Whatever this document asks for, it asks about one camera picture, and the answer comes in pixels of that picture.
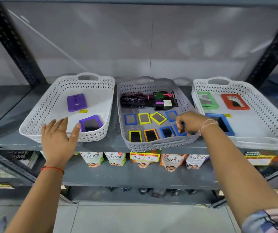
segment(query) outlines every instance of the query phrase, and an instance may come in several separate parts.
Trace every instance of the white plastic basket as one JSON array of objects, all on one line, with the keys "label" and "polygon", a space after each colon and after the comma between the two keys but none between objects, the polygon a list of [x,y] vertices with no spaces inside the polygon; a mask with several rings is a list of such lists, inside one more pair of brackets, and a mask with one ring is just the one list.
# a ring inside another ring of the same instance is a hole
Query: white plastic basket
[{"label": "white plastic basket", "polygon": [[[97,78],[86,80],[86,76]],[[98,115],[103,126],[95,131],[80,132],[78,142],[99,141],[107,134],[114,93],[114,78],[94,73],[62,76],[49,87],[20,126],[20,133],[41,143],[41,126],[53,119],[68,117],[67,135],[79,120]],[[87,113],[68,112],[67,97],[85,95]]]},{"label": "white plastic basket", "polygon": [[[227,85],[211,84],[209,81],[222,79]],[[198,91],[210,92],[219,104],[216,110],[203,109],[197,95]],[[226,107],[221,94],[239,94],[250,110],[230,110]],[[230,114],[227,120],[235,136],[228,136],[240,148],[278,149],[278,109],[254,86],[241,81],[232,81],[225,77],[195,79],[192,98],[196,110],[201,113]]]},{"label": "white plastic basket", "polygon": [[[168,137],[161,139],[160,136],[160,127],[165,126],[172,126],[176,124],[176,122],[169,122],[165,121],[162,125],[157,125],[156,123],[152,122],[150,124],[140,125],[126,125],[124,115],[133,114],[135,113],[138,116],[138,113],[155,113],[153,107],[144,107],[142,109],[138,108],[123,108],[120,103],[120,97],[122,93],[125,92],[142,92],[145,95],[151,94],[155,91],[167,91],[167,92],[174,92],[178,107],[174,107],[169,111],[176,111],[177,114],[182,114],[188,111],[194,111],[195,108],[193,107],[192,103],[188,100],[188,98],[184,95],[181,89],[172,81],[171,79],[167,78],[153,78],[149,76],[144,76],[140,78],[136,78],[131,81],[122,82],[117,85],[117,101],[118,101],[118,118],[121,127],[121,134],[125,141],[126,146],[133,152],[145,152],[147,150],[154,150],[154,149],[164,149],[169,147],[181,146],[191,144],[199,137],[199,134],[196,133],[195,135],[191,136],[176,136],[176,137]],[[159,111],[161,114],[165,115],[165,111]],[[142,139],[144,138],[143,131],[146,129],[153,129],[155,128],[157,134],[159,135],[160,139],[151,141],[151,142],[130,142],[128,131],[138,131],[141,130]]]}]

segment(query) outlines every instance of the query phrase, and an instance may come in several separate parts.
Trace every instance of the floor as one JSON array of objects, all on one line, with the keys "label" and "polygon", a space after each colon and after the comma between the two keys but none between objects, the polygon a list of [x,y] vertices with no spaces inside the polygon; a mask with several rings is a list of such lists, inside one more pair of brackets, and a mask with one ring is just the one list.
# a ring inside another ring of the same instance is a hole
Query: floor
[{"label": "floor", "polygon": [[[0,200],[0,219],[9,223],[21,201]],[[59,203],[54,233],[81,232],[240,232],[227,207],[200,208],[190,205],[141,205],[80,202]]]}]

